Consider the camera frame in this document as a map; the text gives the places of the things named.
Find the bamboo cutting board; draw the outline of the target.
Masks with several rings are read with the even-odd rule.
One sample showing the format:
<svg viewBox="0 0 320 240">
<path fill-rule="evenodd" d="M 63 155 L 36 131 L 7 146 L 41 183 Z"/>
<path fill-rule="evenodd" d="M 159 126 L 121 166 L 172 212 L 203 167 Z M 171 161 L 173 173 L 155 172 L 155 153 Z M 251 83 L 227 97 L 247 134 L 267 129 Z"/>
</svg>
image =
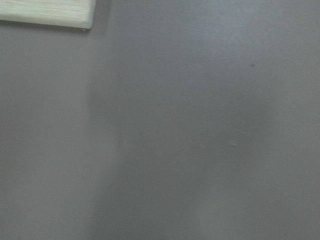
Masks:
<svg viewBox="0 0 320 240">
<path fill-rule="evenodd" d="M 1 0 L 3 21 L 91 29 L 96 0 Z"/>
</svg>

